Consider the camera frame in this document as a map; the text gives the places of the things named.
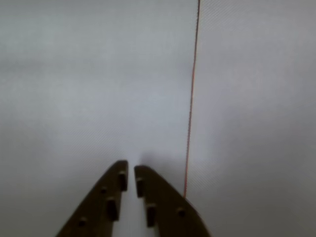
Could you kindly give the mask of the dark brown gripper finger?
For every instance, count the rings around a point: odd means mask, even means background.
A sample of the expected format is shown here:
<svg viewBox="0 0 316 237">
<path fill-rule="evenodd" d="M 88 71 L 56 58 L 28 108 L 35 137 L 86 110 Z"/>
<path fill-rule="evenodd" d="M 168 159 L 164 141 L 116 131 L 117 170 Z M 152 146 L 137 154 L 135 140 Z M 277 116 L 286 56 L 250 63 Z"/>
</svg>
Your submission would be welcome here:
<svg viewBox="0 0 316 237">
<path fill-rule="evenodd" d="M 155 170 L 138 165 L 134 174 L 148 228 L 156 228 L 160 237 L 211 236 L 196 210 Z"/>
<path fill-rule="evenodd" d="M 119 160 L 96 182 L 57 236 L 111 237 L 127 184 L 128 161 Z"/>
</svg>

